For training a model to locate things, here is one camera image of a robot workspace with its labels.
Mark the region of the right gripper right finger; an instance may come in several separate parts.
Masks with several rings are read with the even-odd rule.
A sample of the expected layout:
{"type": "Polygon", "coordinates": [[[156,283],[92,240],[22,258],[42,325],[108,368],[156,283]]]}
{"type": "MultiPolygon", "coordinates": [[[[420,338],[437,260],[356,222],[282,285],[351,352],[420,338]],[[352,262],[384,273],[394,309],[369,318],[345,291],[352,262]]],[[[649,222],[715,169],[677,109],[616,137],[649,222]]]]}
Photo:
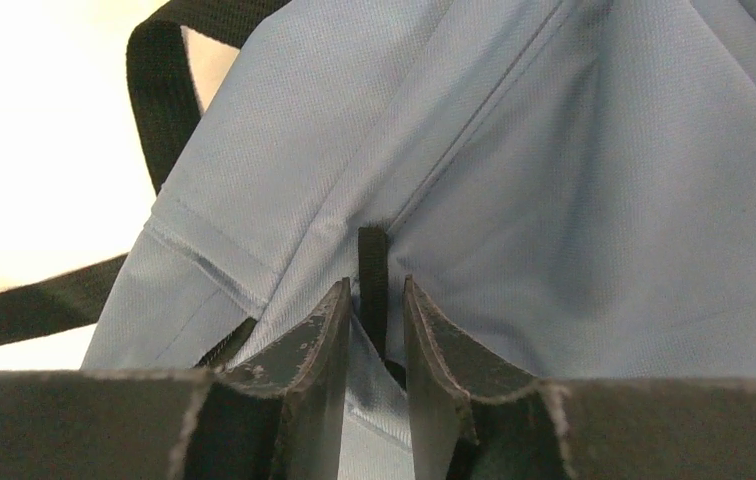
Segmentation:
{"type": "Polygon", "coordinates": [[[546,379],[404,284],[419,479],[756,479],[756,379],[546,379]]]}

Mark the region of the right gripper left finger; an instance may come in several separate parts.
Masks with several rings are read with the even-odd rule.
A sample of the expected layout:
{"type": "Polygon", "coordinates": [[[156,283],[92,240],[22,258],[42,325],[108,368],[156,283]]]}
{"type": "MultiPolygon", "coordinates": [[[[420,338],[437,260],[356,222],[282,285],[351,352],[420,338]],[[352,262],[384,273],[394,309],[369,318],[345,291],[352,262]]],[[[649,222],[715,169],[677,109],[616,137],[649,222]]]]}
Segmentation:
{"type": "Polygon", "coordinates": [[[0,479],[334,479],[351,291],[237,366],[0,371],[0,479]]]}

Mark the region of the blue-grey backpack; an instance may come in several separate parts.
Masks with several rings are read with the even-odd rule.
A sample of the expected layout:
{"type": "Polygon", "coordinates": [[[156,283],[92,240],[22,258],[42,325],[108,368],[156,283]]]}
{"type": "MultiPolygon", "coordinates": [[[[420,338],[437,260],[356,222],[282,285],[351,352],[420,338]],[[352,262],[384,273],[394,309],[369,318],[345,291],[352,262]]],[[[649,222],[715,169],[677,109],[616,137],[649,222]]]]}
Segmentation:
{"type": "Polygon", "coordinates": [[[170,1],[126,78],[151,216],[0,344],[233,367],[348,279],[334,479],[419,479],[407,278],[537,378],[756,379],[756,1],[170,1]]]}

